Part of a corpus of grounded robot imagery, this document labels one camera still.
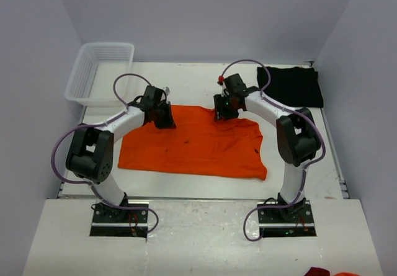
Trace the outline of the orange t shirt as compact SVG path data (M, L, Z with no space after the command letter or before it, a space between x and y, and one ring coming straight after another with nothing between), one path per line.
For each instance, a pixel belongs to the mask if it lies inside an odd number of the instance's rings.
M153 123L122 139L118 168L173 174L194 174L265 180L258 123L236 118L215 121L214 110L174 105L174 129Z

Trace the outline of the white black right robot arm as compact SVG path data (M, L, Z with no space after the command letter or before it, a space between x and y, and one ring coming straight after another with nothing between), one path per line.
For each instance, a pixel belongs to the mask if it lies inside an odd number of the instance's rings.
M215 120L238 118L239 111L250 112L264 119L276 129L277 149L285 163L282 188L277 203L277 216L290 222L299 214L298 204L305 199L304 187L308 167L319 161L316 153L324 150L321 137L310 110L291 109L267 97L256 86L247 87L239 74L220 76L221 94L214 95Z

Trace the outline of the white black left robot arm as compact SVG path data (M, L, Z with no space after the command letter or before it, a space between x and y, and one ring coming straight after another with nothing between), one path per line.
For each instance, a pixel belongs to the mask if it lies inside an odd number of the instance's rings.
M108 216L116 222L128 217L129 207L123 203L127 195L112 176L114 144L147 123L158 129L175 128L168 93L168 88L147 86L141 98L119 113L102 123L80 125L73 133L66 168L88 181L94 194L108 206Z

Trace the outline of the white plastic mesh basket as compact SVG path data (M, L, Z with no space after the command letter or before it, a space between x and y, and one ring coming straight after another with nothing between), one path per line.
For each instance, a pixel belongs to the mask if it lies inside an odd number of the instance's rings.
M123 42L84 44L75 60L65 99L86 107L116 107L115 79L132 69L135 47Z

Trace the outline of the folded black t shirt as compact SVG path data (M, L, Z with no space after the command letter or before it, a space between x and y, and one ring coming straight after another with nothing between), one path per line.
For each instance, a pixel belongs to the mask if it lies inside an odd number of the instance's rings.
M270 84L264 94L289 107L323 108L324 100L313 68L267 66Z

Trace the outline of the dark red cloth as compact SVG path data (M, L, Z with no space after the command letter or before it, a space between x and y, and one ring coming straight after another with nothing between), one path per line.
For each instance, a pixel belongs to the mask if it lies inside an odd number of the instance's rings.
M311 267L305 276L330 276L330 271L320 267Z

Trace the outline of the orange cloth at edge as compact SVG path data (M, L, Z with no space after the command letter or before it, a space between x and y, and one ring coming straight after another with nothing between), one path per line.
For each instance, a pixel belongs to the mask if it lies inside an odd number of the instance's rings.
M355 273L350 273L350 272L340 272L340 273L334 274L334 276L360 276L360 275L355 274Z

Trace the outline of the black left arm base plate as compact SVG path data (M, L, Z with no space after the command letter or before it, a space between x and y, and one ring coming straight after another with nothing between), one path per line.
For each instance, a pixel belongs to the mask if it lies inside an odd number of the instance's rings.
M93 210L91 237L147 238L148 204L131 203L124 207L138 207L142 210L119 210L103 203L91 205Z

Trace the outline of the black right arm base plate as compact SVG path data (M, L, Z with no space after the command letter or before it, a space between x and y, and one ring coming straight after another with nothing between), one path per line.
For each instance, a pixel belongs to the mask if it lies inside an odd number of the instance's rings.
M316 237L313 212L309 202L300 210L282 216L279 209L257 211L259 235L262 238Z

